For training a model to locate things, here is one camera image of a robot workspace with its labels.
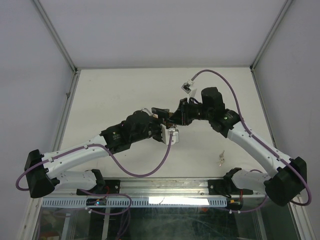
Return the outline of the silver key pair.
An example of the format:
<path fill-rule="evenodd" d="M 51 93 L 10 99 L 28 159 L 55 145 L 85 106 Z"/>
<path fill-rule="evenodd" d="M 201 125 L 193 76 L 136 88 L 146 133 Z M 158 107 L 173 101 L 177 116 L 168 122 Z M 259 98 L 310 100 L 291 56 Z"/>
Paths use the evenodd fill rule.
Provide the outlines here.
<path fill-rule="evenodd" d="M 224 162 L 225 162 L 225 156 L 224 156 L 225 151 L 223 150 L 222 153 L 219 155 L 219 160 L 218 160 L 218 165 L 221 167 Z"/>

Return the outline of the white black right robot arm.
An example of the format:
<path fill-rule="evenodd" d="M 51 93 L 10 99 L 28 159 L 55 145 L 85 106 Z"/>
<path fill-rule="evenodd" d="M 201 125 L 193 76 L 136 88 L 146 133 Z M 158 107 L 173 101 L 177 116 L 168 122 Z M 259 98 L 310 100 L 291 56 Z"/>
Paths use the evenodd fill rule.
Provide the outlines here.
<path fill-rule="evenodd" d="M 188 126 L 194 120 L 208 121 L 214 131 L 244 149 L 265 170 L 265 173 L 259 173 L 233 168 L 223 177 L 226 192 L 234 194 L 240 189 L 248 189 L 265 193 L 276 205 L 283 207 L 306 189 L 307 164 L 301 157 L 292 158 L 254 135 L 241 122 L 238 113 L 225 107 L 216 87 L 203 89 L 201 99 L 201 102 L 181 99 L 169 121 L 180 126 Z"/>

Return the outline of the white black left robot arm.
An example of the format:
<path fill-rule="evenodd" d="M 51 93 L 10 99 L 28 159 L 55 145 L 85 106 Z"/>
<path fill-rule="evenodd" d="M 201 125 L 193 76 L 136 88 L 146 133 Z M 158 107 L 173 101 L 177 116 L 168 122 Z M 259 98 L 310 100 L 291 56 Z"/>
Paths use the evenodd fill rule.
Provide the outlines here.
<path fill-rule="evenodd" d="M 115 154 L 128 150 L 132 144 L 150 138 L 167 145 L 162 161 L 151 172 L 132 173 L 115 158 Z M 168 127 L 165 119 L 143 110 L 135 111 L 119 124 L 108 127 L 77 146 L 47 153 L 40 153 L 38 149 L 31 151 L 24 168 L 28 185 L 26 191 L 33 199 L 45 197 L 58 188 L 76 189 L 77 194 L 80 194 L 82 189 L 96 195 L 100 194 L 105 188 L 100 170 L 75 172 L 71 169 L 104 157 L 111 157 L 117 166 L 131 177 L 149 177 L 165 163 L 171 146 L 178 142 L 178 138 L 177 129 L 173 126 Z"/>

